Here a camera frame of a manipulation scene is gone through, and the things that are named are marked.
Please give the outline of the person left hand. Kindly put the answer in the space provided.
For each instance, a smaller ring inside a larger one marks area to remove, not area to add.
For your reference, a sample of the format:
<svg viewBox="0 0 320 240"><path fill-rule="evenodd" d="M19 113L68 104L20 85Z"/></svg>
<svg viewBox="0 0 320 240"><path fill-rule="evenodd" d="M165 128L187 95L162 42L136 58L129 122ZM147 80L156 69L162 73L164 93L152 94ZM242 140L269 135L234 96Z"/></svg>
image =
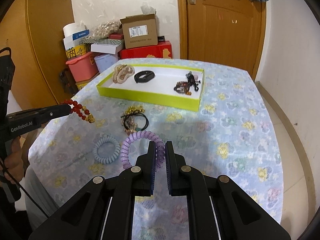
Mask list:
<svg viewBox="0 0 320 240"><path fill-rule="evenodd" d="M15 184L16 181L19 183L24 177L24 163L22 159L20 137L16 137L11 142L11 154L5 158L3 164L13 178L11 178L7 172L4 172L4 177L12 184Z"/></svg>

